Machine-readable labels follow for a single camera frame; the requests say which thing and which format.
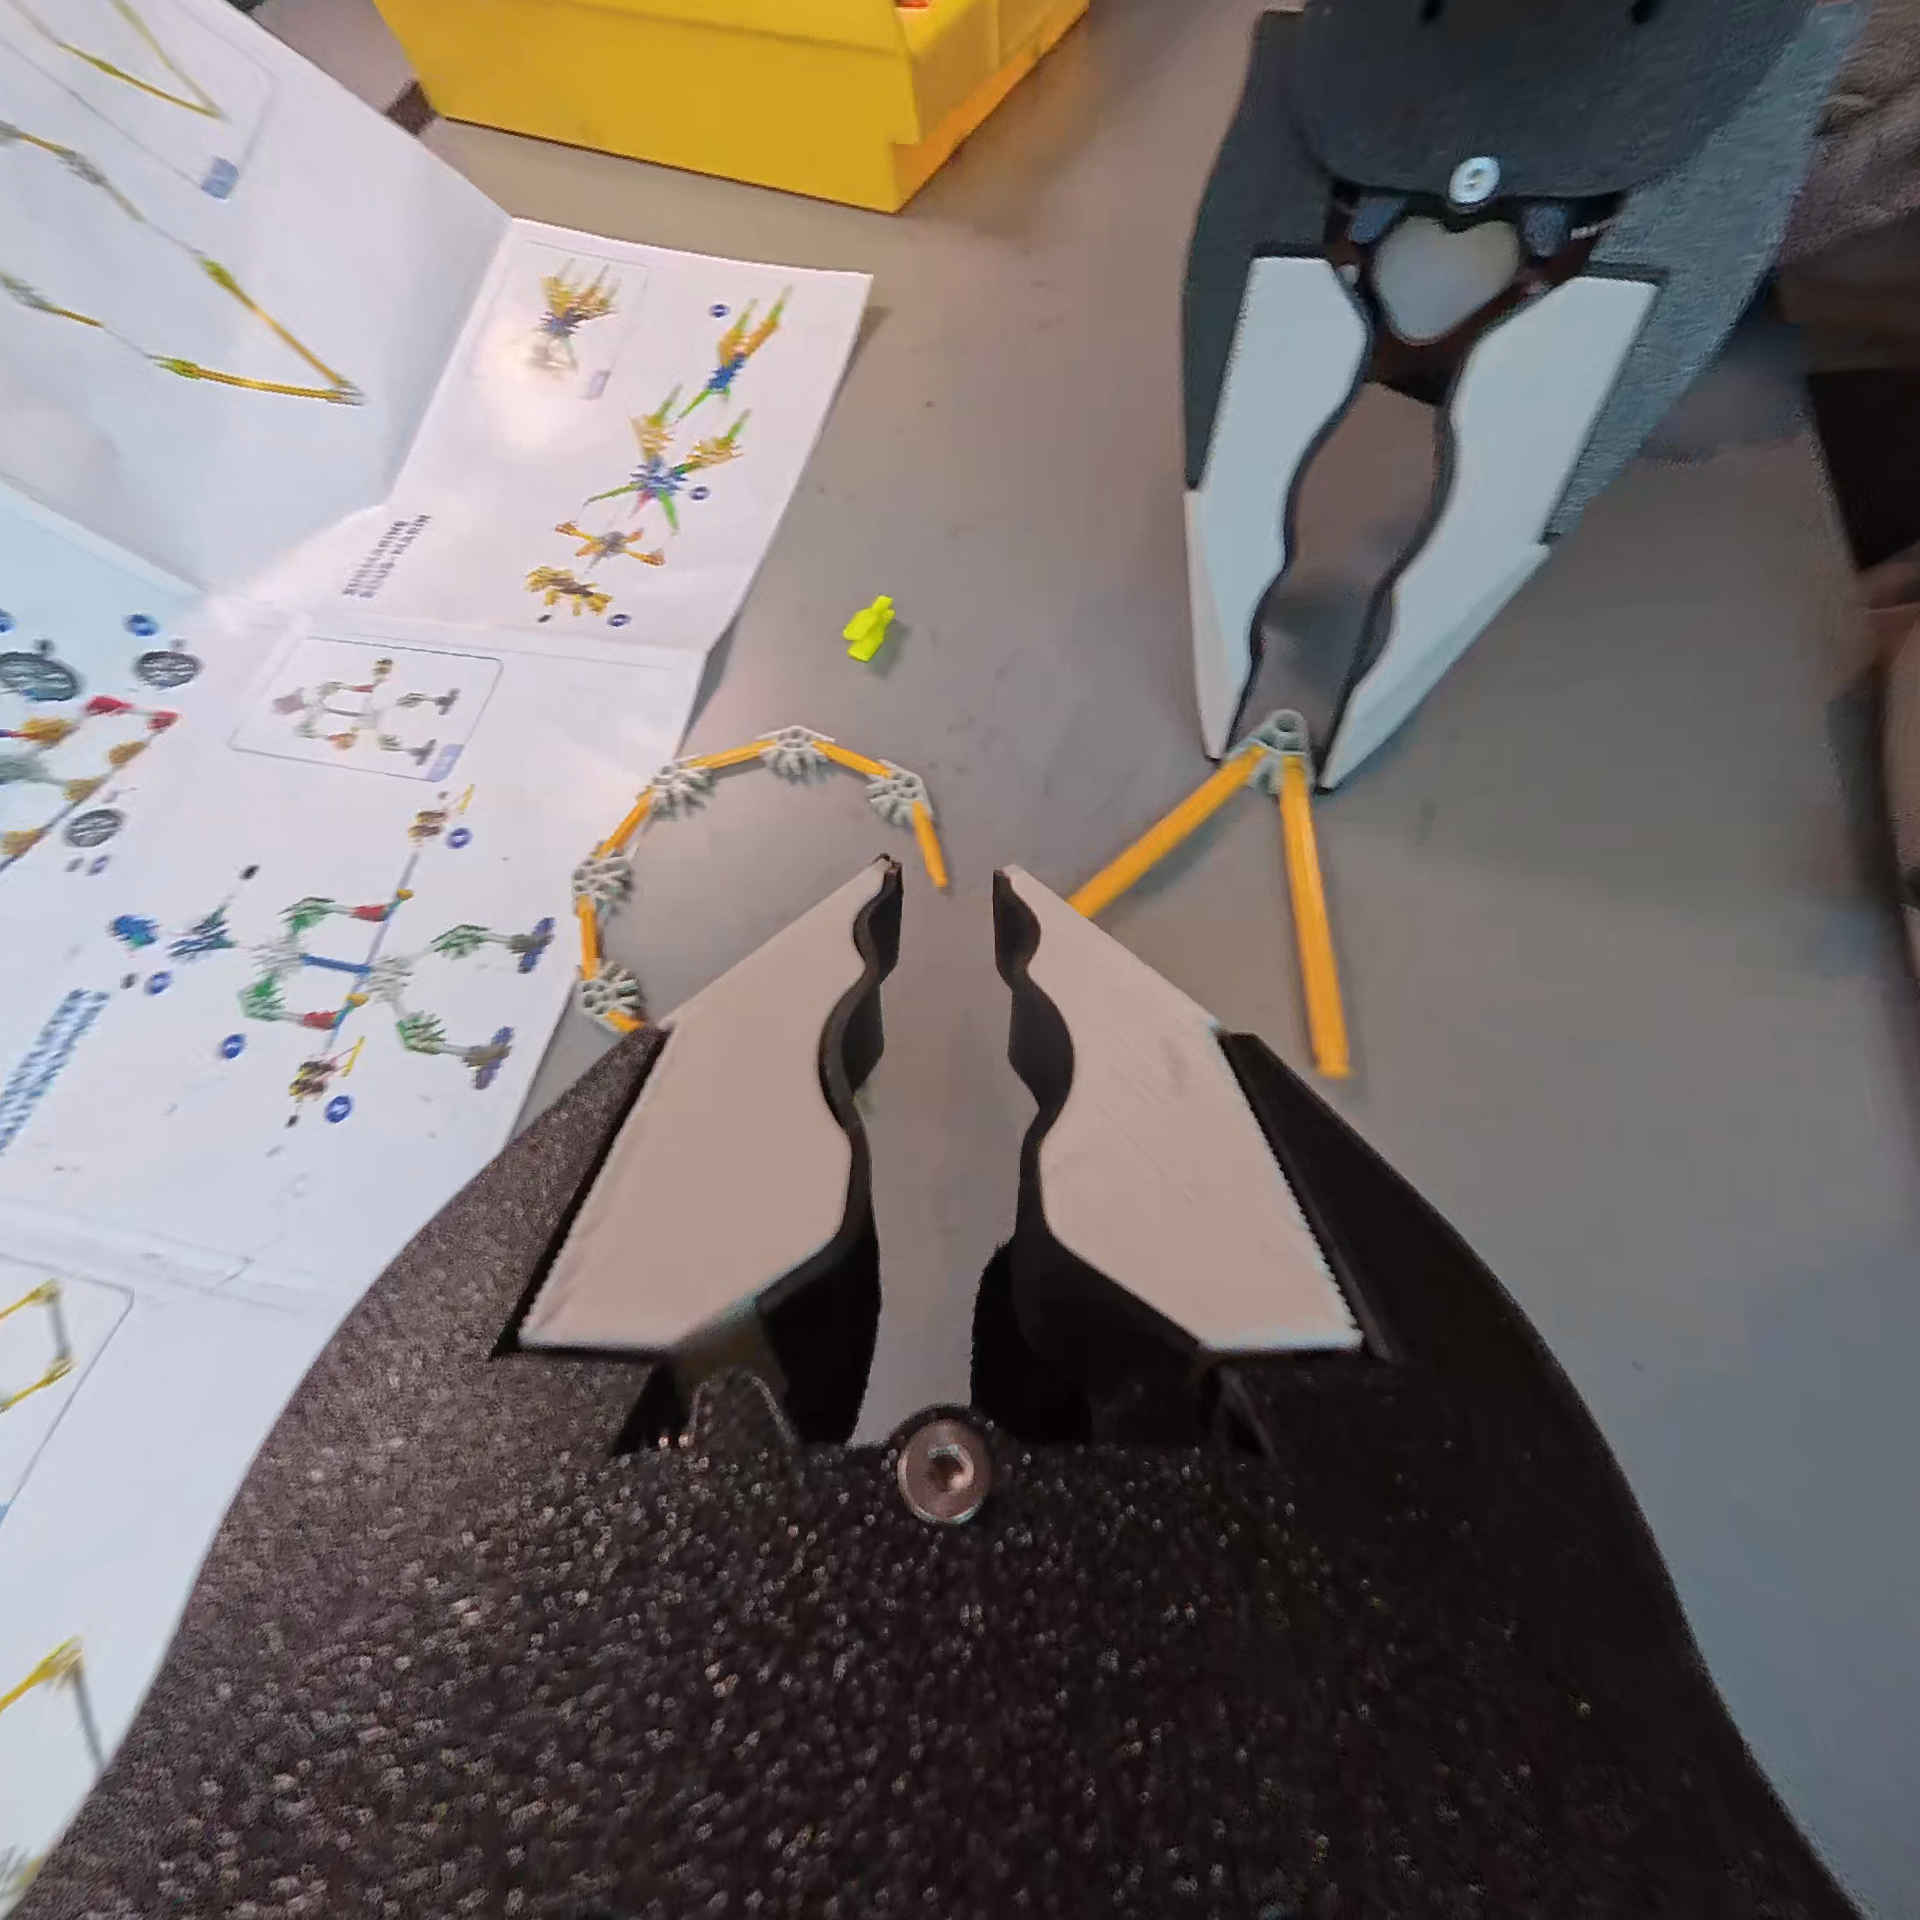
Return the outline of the long yellow rod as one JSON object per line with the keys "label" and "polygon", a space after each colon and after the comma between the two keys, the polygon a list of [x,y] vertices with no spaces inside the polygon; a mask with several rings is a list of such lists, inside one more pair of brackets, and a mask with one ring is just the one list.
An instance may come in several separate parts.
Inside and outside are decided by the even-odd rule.
{"label": "long yellow rod", "polygon": [[1168,861],[1185,841],[1192,841],[1210,821],[1234,804],[1234,798],[1260,775],[1268,747],[1256,740],[1242,745],[1223,756],[1210,777],[1173,808],[1159,824],[1144,830],[1123,851],[1118,851],[1101,873],[1069,893],[1069,904],[1096,916],[1123,893],[1131,893],[1147,876]]}
{"label": "long yellow rod", "polygon": [[1323,1079],[1345,1082],[1352,1073],[1352,1040],[1338,982],[1333,913],[1326,901],[1323,854],[1315,847],[1307,755],[1280,756],[1278,808],[1308,1053]]}

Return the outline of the yellow plastic box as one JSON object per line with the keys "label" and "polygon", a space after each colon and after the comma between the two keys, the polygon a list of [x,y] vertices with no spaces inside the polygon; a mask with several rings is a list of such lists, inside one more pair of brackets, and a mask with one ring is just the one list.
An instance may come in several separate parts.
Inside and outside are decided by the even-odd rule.
{"label": "yellow plastic box", "polygon": [[1087,4],[374,4],[458,124],[898,213]]}

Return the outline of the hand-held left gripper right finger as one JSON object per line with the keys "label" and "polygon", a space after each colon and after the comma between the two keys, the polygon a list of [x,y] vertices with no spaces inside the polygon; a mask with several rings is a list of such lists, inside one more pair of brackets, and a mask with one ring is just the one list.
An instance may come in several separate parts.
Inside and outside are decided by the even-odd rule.
{"label": "hand-held left gripper right finger", "polygon": [[1024,868],[994,877],[1034,1104],[981,1276],[974,1408],[1027,1444],[1202,1448],[1228,1373],[1365,1353],[1278,1143],[1280,1062]]}

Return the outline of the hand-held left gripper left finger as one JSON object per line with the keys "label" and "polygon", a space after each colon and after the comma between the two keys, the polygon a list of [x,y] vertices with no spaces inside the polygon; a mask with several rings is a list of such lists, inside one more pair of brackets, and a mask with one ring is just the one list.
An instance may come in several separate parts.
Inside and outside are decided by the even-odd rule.
{"label": "hand-held left gripper left finger", "polygon": [[806,1444],[845,1444],[877,1340],[873,1160],[901,866],[873,858],[655,1027],[655,1051],[516,1308],[516,1347],[650,1368],[666,1436],[743,1371]]}

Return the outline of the white building instruction sheet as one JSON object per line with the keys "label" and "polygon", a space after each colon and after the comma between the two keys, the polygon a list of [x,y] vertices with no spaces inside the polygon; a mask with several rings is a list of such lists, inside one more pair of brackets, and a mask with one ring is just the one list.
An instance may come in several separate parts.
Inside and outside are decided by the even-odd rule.
{"label": "white building instruction sheet", "polygon": [[867,289],[514,218],[230,4],[3,4],[3,1916],[510,1139]]}

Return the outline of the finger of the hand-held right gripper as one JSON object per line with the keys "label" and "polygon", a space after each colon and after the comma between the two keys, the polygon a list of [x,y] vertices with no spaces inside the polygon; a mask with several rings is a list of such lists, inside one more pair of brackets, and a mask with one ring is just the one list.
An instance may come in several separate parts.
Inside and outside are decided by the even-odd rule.
{"label": "finger of the hand-held right gripper", "polygon": [[1548,558],[1548,518],[1654,300],[1648,282],[1569,277],[1465,355],[1426,518],[1391,564],[1319,755],[1337,790],[1439,686]]}
{"label": "finger of the hand-held right gripper", "polygon": [[1358,392],[1371,323],[1323,256],[1189,277],[1185,551],[1197,730],[1221,756],[1256,674],[1256,613],[1291,564],[1298,473]]}

